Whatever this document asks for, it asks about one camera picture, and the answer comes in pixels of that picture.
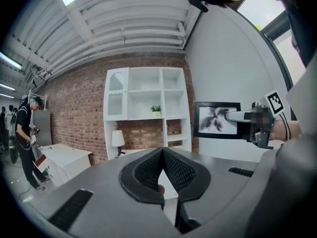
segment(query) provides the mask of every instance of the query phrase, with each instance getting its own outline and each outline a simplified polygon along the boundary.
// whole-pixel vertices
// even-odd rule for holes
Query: white desk
[[[47,159],[48,172],[55,186],[66,183],[90,167],[88,155],[92,152],[63,144],[50,145],[38,149]]]

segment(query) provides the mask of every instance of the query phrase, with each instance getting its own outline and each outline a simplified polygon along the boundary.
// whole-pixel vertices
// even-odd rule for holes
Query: window
[[[299,54],[293,47],[291,30],[288,30],[286,33],[274,40],[274,44],[282,55],[293,84],[295,85],[303,76],[306,69]]]
[[[283,3],[277,0],[245,0],[238,12],[262,30],[284,10]]]

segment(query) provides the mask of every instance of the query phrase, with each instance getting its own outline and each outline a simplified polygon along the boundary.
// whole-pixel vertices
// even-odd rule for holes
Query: table lamp
[[[118,155],[116,158],[120,156],[120,154],[125,154],[124,152],[121,151],[120,146],[124,145],[124,138],[122,134],[122,130],[114,130],[112,132],[112,146],[118,147]]]

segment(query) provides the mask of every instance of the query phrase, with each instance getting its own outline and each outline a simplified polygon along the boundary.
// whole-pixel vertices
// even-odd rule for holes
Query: black pants
[[[7,141],[6,141],[6,129],[0,130],[0,142],[3,144],[3,147],[7,147]]]
[[[22,168],[26,179],[29,181],[33,188],[37,188],[39,184],[33,176],[32,172],[34,172],[34,174],[40,181],[44,181],[46,178],[33,163],[33,161],[35,162],[35,158],[32,152],[32,147],[29,150],[25,150],[28,149],[29,146],[27,146],[26,142],[20,142],[20,140],[18,139],[16,140],[16,147],[20,154]]]

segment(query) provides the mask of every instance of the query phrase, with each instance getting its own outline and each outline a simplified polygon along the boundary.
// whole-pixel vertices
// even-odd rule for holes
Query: cable
[[[284,116],[284,118],[285,118],[285,122],[286,122],[286,125],[287,125],[287,127],[288,127],[289,139],[292,139],[291,129],[290,129],[289,126],[288,126],[288,122],[287,122],[286,116],[285,116],[284,112],[282,112],[282,114],[283,114],[283,116]]]
[[[28,193],[28,192],[29,192],[29,190],[30,190],[30,188],[31,188],[31,186],[30,186],[30,184],[29,184],[29,188],[28,188],[28,190],[27,190],[26,192],[22,192],[20,195],[18,195],[18,199],[19,199],[19,200],[22,200],[22,199],[20,198],[20,196],[22,196],[23,194]]]
[[[286,128],[286,123],[285,123],[285,120],[284,120],[284,118],[281,116],[281,115],[279,115],[281,118],[282,118],[282,120],[283,120],[283,123],[284,123],[284,127],[285,127],[285,133],[286,133],[286,140],[285,141],[287,141],[288,140],[288,132],[287,132],[287,128]]]

